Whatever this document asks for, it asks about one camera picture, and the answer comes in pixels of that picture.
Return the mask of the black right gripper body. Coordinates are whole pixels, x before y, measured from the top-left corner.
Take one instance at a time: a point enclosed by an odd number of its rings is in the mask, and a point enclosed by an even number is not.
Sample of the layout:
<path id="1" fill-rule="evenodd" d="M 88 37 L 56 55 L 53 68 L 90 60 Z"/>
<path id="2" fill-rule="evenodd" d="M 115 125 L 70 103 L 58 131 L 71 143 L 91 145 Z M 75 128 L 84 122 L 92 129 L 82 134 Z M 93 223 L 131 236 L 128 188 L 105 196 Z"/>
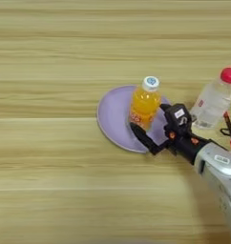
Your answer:
<path id="1" fill-rule="evenodd" d="M 209 139 L 194 134 L 190 127 L 173 129 L 165 126 L 164 132 L 167 140 L 159 148 L 166 149 L 174 155 L 181 154 L 192 165 L 195 163 L 198 152 L 210 142 Z"/>

